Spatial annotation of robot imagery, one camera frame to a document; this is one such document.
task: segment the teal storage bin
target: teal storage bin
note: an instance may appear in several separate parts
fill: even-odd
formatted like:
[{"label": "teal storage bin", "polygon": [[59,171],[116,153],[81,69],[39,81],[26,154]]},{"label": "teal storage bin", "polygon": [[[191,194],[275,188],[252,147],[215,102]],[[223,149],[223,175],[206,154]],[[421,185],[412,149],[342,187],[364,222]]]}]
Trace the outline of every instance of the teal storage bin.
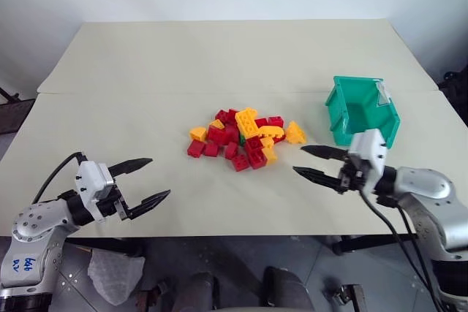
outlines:
[{"label": "teal storage bin", "polygon": [[391,148],[400,118],[381,78],[335,76],[325,105],[337,145],[349,145],[354,133],[378,128]]}]

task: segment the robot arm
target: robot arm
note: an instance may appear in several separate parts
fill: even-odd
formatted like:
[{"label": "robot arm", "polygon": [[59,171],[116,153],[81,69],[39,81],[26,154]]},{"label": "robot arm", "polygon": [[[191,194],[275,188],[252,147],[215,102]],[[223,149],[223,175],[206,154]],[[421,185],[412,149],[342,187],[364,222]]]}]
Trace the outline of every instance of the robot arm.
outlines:
[{"label": "robot arm", "polygon": [[368,197],[374,193],[377,203],[404,209],[432,261],[443,308],[468,311],[468,209],[456,198],[447,177],[433,170],[385,166],[387,148],[378,129],[355,134],[348,151],[322,145],[303,150],[344,162],[338,178],[294,167],[303,177],[340,194],[358,190]]},{"label": "robot arm", "polygon": [[102,223],[118,212],[134,219],[155,208],[170,191],[163,191],[129,209],[114,177],[152,161],[136,159],[107,168],[82,161],[75,178],[77,190],[58,199],[25,208],[13,221],[12,243],[1,264],[0,311],[47,311],[59,275],[65,239],[92,221]]}]

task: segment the white tabletop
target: white tabletop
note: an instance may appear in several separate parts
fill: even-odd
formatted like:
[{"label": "white tabletop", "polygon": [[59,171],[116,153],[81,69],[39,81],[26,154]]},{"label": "white tabletop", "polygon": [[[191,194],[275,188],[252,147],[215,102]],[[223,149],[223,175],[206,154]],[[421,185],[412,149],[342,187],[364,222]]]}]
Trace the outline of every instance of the white tabletop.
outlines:
[{"label": "white tabletop", "polygon": [[[206,124],[220,108],[254,107],[261,115],[296,120],[309,143],[333,145],[328,93],[221,94],[40,94],[26,122],[0,162],[0,235],[9,235],[12,217],[29,204],[56,165],[74,151],[108,165],[151,157],[154,162],[117,178],[129,205],[171,189],[156,209],[134,221],[112,216],[89,224],[82,237],[182,235],[346,235],[387,233],[356,193],[338,195],[308,182],[292,166],[337,175],[340,163],[326,161],[283,142],[279,162],[260,170],[235,172],[222,157],[186,154],[191,127]],[[394,167],[428,167],[445,173],[468,205],[468,130],[438,91],[393,94],[401,117],[388,155]],[[74,187],[76,165],[53,181],[44,199]],[[382,209],[403,232],[397,212]]]},{"label": "white tabletop", "polygon": [[437,87],[386,20],[86,23],[40,93],[330,91],[333,76]]}]

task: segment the white plastic bag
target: white plastic bag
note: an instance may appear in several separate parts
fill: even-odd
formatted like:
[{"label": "white plastic bag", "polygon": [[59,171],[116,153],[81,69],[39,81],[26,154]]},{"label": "white plastic bag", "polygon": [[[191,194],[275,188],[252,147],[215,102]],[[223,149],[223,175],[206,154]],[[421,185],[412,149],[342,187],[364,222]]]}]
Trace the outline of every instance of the white plastic bag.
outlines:
[{"label": "white plastic bag", "polygon": [[93,250],[88,275],[94,288],[114,306],[127,301],[143,274],[144,257],[128,257],[112,251]]}]

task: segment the tiled floor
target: tiled floor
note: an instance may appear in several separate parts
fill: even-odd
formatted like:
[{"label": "tiled floor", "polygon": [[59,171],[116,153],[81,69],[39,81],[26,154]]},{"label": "tiled floor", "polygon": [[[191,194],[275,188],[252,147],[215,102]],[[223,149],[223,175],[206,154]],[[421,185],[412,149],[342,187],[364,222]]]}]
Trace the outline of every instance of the tiled floor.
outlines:
[{"label": "tiled floor", "polygon": [[[13,134],[0,136],[0,159]],[[318,312],[352,311],[326,298],[340,284],[361,284],[369,311],[432,312],[428,292],[414,277],[396,245],[335,256],[319,237],[189,237],[144,240],[146,263],[141,289],[163,278],[180,286],[193,273],[212,272],[220,282],[222,307],[258,304],[263,270],[269,265],[286,268],[302,279]],[[10,239],[0,237],[0,258]],[[107,303],[87,274],[91,254],[75,246],[64,247],[50,312],[136,311],[135,296],[123,305]]]}]

